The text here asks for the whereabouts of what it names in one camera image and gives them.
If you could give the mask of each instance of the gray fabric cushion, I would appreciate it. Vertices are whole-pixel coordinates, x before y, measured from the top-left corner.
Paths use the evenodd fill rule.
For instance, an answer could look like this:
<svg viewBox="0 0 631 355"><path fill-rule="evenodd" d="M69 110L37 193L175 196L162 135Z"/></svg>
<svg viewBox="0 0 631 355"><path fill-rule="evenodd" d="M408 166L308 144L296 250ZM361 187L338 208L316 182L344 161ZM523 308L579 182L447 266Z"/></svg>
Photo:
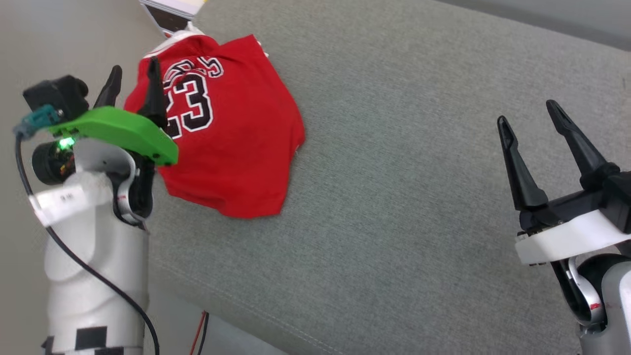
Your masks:
<svg viewBox="0 0 631 355"><path fill-rule="evenodd" d="M629 53L428 0L213 0L194 24L257 35L307 141L277 217L158 184L155 280L290 353L578 351L552 270L514 251L495 121L550 198L580 186L546 99L628 169Z"/></svg>

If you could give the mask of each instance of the basketball jersey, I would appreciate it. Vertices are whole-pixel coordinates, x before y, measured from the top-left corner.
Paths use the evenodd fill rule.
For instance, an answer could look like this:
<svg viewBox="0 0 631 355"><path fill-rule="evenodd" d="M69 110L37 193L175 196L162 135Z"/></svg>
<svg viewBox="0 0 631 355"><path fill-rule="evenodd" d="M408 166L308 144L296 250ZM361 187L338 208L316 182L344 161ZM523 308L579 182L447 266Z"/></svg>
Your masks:
<svg viewBox="0 0 631 355"><path fill-rule="evenodd" d="M290 162L304 142L298 107L253 35L223 45L177 32L139 64L125 110L138 112L151 57L160 61L176 165L159 169L168 192L253 218L281 211Z"/></svg>

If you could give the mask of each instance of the black cable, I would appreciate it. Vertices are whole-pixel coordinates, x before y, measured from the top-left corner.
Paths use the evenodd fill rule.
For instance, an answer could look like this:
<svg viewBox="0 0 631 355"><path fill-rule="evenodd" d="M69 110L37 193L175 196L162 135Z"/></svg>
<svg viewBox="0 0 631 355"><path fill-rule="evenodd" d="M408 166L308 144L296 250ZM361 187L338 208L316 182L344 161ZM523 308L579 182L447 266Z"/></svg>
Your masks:
<svg viewBox="0 0 631 355"><path fill-rule="evenodd" d="M20 173L20 179L22 180L22 185L24 185L24 190L26 190L27 195L31 197L33 196L33 190L31 189L31 185L28 182L27 174L24 171L24 161L22 161L22 135L21 134L18 134L15 137L15 161L18 164L18 172ZM160 355L160 345L158 343L158 334L156 334L156 330L153 327L153 323L149 319L149 316L147 315L147 313L144 312L143 308L140 307L140 305L136 303L133 298L129 297L129 295L125 291L119 289L118 286L113 284L110 280L106 279L98 271L91 268L91 266L86 264L76 254L74 254L73 251L70 250L70 248L68 248L66 243L64 243L61 240L61 238L57 235L57 233L55 233L55 231L51 227L46 227L46 231L48 232L48 234L50 234L50 237L52 238L52 240L54 240L55 243L57 243L57 245L67 254L67 256L70 257L70 259L72 259L74 262L79 264L79 266L81 266L84 270L92 274L92 276L96 277L98 280L100 280L105 285L107 285L107 287L111 288L120 297L122 297L125 301L127 301L127 303L129 303L129 305L132 306L132 308L134 308L134 310L136 310L138 314L140 314L140 316L143 317L145 324L147 324L147 327L149 328L149 333L151 333L151 338L153 339L153 347L155 349L155 355Z"/></svg>
<svg viewBox="0 0 631 355"><path fill-rule="evenodd" d="M206 331L208 329L208 318L210 315L208 314L208 312L205 312L205 313L206 313L206 318L204 319L204 330L201 333L201 340L199 341L198 355L201 355L201 348L204 347L204 340L206 340Z"/></svg>

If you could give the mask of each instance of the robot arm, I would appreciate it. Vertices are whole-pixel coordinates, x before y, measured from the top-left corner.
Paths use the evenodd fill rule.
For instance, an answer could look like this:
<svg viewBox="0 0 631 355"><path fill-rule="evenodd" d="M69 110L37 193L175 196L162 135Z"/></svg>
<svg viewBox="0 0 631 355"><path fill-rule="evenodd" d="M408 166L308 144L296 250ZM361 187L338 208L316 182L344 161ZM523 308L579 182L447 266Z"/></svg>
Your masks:
<svg viewBox="0 0 631 355"><path fill-rule="evenodd" d="M115 66L88 110L87 86L71 76L25 91L33 113L16 133L16 161L35 214L50 235L45 271L51 281L46 355L143 353L144 325L160 353L144 312L148 305L148 232L154 167L177 162L166 125L160 68L139 114L115 109L121 69ZM38 194L28 183L21 142L42 128L66 139L33 153L33 170L47 184Z"/></svg>
<svg viewBox="0 0 631 355"><path fill-rule="evenodd" d="M517 150L508 120L500 141L522 232L522 263L550 263L577 323L584 354L631 354L631 172L607 162L553 100L546 103L581 171L582 191L548 201ZM616 246L576 265L578 255Z"/></svg>

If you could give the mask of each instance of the black tape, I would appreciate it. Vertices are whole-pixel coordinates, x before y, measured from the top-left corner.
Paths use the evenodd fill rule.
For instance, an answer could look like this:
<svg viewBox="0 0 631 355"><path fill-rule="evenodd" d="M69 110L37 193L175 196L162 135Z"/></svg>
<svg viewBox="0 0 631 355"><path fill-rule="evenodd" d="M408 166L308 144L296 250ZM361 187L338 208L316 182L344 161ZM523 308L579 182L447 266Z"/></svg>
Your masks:
<svg viewBox="0 0 631 355"><path fill-rule="evenodd" d="M108 347L96 350L94 355L123 355L124 351L125 349L123 347Z"/></svg>
<svg viewBox="0 0 631 355"><path fill-rule="evenodd" d="M48 337L42 343L42 349L44 349L44 355L52 355L52 342L55 337Z"/></svg>
<svg viewBox="0 0 631 355"><path fill-rule="evenodd" d="M74 350L106 347L107 327L77 329Z"/></svg>

